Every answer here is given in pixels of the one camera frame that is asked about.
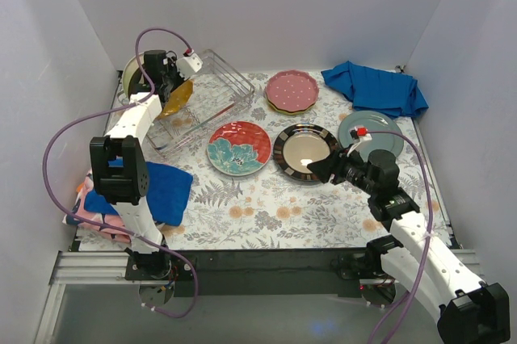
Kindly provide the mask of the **yellow polka dot plate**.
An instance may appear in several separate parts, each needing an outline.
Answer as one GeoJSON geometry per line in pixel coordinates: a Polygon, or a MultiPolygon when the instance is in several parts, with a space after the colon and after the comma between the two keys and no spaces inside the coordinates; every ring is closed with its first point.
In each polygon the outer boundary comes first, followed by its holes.
{"type": "Polygon", "coordinates": [[[166,102],[162,109],[162,113],[158,118],[166,118],[167,116],[179,112],[183,107],[185,107],[193,93],[193,86],[194,82],[192,80],[186,80],[176,90],[172,91],[169,100],[166,102]]]}

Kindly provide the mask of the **black checkered rim plate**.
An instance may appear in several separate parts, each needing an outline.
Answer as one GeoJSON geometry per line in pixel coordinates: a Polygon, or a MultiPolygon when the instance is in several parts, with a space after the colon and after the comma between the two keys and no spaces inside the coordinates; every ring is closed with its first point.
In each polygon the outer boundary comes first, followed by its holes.
{"type": "Polygon", "coordinates": [[[294,124],[275,139],[273,159],[289,177],[302,182],[318,182],[307,165],[328,157],[338,148],[338,140],[327,129],[315,124],[294,124]]]}

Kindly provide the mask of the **grey-blue plate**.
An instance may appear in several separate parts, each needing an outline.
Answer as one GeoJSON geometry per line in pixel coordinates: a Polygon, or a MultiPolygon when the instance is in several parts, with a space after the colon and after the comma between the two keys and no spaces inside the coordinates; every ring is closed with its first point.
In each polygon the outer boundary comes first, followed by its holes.
{"type": "MultiPolygon", "coordinates": [[[[401,134],[401,129],[388,116],[376,111],[357,111],[343,119],[338,128],[338,141],[343,148],[352,144],[350,130],[365,127],[368,131],[389,131],[401,134]]],[[[377,149],[387,150],[395,157],[401,154],[404,140],[393,134],[374,134],[372,140],[359,149],[359,154],[366,162],[368,155],[377,149]]]]}

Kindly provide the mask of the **green polka dot plate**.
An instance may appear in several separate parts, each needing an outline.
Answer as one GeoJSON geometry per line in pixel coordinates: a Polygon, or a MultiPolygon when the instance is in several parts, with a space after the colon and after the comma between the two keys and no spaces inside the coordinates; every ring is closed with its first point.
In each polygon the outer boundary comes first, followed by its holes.
{"type": "Polygon", "coordinates": [[[280,109],[278,108],[277,106],[275,106],[273,103],[271,102],[267,102],[267,105],[269,106],[270,109],[272,109],[273,111],[275,112],[278,112],[282,115],[286,115],[286,116],[298,116],[298,115],[302,115],[310,110],[313,109],[313,107],[315,106],[315,103],[308,106],[307,108],[303,109],[303,110],[298,110],[298,111],[287,111],[287,110],[283,110],[283,109],[280,109]]]}

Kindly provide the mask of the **pink polka dot plate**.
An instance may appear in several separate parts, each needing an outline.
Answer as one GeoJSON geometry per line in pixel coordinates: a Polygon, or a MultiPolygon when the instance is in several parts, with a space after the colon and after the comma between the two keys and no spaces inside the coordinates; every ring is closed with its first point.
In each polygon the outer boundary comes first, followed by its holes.
{"type": "Polygon", "coordinates": [[[280,109],[298,111],[316,103],[319,87],[316,80],[300,70],[280,71],[265,87],[265,98],[280,109]]]}

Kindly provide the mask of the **red blue floral plate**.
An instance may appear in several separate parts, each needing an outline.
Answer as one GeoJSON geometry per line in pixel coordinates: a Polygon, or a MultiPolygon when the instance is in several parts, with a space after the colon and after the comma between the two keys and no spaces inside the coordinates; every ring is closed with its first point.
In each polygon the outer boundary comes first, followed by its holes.
{"type": "Polygon", "coordinates": [[[208,160],[223,174],[243,177],[261,170],[271,156],[271,139],[257,124],[233,121],[220,126],[207,145],[208,160]]]}

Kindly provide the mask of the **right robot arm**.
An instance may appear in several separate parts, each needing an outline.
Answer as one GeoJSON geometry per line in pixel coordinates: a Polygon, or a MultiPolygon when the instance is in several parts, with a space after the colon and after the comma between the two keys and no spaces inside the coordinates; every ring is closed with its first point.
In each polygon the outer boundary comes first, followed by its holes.
{"type": "Polygon", "coordinates": [[[368,194],[368,206],[391,235],[369,253],[367,271],[389,275],[434,319],[445,343],[503,343],[511,336],[510,302],[498,283],[473,273],[439,237],[431,218],[399,186],[395,156],[375,150],[362,160],[356,152],[334,151],[308,168],[321,182],[349,182],[368,194]]]}

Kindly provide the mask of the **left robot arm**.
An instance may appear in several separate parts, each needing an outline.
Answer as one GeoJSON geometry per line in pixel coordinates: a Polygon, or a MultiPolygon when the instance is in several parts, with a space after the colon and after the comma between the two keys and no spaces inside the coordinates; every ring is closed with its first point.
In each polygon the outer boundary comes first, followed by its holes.
{"type": "Polygon", "coordinates": [[[146,162],[141,143],[182,79],[164,50],[146,51],[140,62],[156,86],[153,95],[148,95],[146,84],[138,82],[137,74],[131,74],[133,83],[127,92],[136,105],[105,136],[90,141],[90,163],[96,193],[112,206],[131,234],[129,254],[134,267],[144,275],[164,279],[172,261],[160,250],[166,242],[156,223],[181,223],[192,176],[173,166],[146,162]]]}

